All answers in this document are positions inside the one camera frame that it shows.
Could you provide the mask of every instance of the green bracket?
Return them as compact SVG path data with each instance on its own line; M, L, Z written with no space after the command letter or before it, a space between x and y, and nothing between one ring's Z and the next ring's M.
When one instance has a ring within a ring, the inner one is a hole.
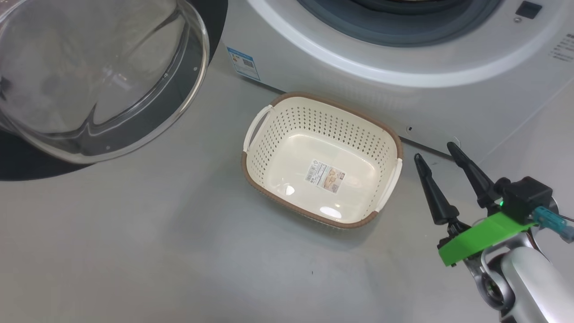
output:
M499 212L456 236L439 249L446 266L451 266L477 252L504 241L515 234L528 230L534 223L521 225Z

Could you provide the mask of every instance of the white washing machine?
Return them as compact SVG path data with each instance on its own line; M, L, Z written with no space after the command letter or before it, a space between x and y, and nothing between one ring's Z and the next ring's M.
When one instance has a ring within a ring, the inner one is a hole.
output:
M574 77L571 0L233 0L238 73L482 160Z

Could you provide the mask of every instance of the product label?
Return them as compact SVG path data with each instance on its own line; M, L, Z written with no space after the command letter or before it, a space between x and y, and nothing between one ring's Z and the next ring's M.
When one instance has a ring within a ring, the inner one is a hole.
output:
M227 51L229 52L229 56L231 56L231 61L237 73L254 80L260 80L253 57L229 47L227 47Z
M574 60L574 34L567 34L548 54L552 58L571 62Z
M313 159L305 180L336 194L344 178L345 173L343 171Z

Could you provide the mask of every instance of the plastic basket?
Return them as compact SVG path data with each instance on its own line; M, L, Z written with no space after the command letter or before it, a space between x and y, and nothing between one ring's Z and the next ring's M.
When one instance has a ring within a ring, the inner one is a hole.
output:
M334 101L287 93L243 143L245 177L272 200L340 229L370 222L393 192L402 144L385 124Z

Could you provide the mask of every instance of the brown basket rim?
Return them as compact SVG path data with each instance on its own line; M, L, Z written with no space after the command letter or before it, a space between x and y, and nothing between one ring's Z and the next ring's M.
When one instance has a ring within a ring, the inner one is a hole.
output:
M379 128L383 129L384 131L386 131L387 133L389 133L391 135L391 137L393 138L395 145L397 146L397 158L402 159L403 158L403 150L402 150L402 142L401 139L398 137L397 133L392 130L389 126L387 126L386 124L375 120L361 112L352 110L342 104L340 104L339 102L330 100L330 99L326 99L326 98L322 98L319 97L317 95L314 94L310 94L310 93L306 93L306 92L290 92L290 93L285 93L283 95L280 95L279 97L277 97L275 100L273 100L271 102L272 106L276 106L277 104L279 104L281 101L289 99L289 98L296 98L296 97L301 97L301 98L307 98L307 99L311 99L311 100L315 100L321 103L325 103L328 104L330 106L336 107L340 110L349 112L351 114L356 115L359 118L365 119L368 122L378 126ZM282 206L285 206L295 212L298 212L306 217L309 217L313 220L316 220L318 222L324 223L326 225L330 225L330 226L334 226L336 228L339 229L353 229L353 228L358 228L360 226L366 225L367 223L371 222L378 214L378 212L373 211L371 212L371 214L369 214L366 218L355 222L355 223L341 223L341 222L337 222L337 221L333 221L327 218L324 218L322 216L319 216L315 213L311 213L307 210L304 210L300 207L298 207L295 204L289 203L286 200L276 196L275 194L271 193L270 191L266 190L265 188L263 188L261 185L257 184L253 178L251 178L251 176L249 175L249 171L247 170L247 152L243 152L241 154L241 168L243 170L243 174L245 175L245 178L247 179L247 181L249 182L249 184L251 186L253 186L256 190L258 190L259 192L261 192L263 195L267 196L268 198L272 199L273 201L281 204Z

